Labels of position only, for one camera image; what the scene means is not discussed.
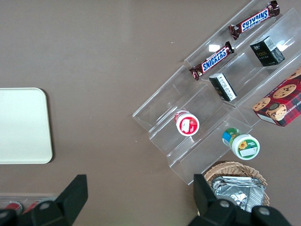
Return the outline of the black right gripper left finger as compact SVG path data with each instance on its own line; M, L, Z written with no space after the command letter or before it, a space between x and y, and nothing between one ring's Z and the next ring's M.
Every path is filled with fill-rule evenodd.
M71 226L88 200L87 176L77 175L55 200L40 202L29 212L1 209L2 226Z

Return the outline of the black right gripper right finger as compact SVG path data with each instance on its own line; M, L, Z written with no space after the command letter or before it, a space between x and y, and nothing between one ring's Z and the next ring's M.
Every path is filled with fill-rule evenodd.
M194 200L200 215L190 226L290 226L291 223L277 209L255 206L251 212L242 210L228 200L217 199L201 174L194 175Z

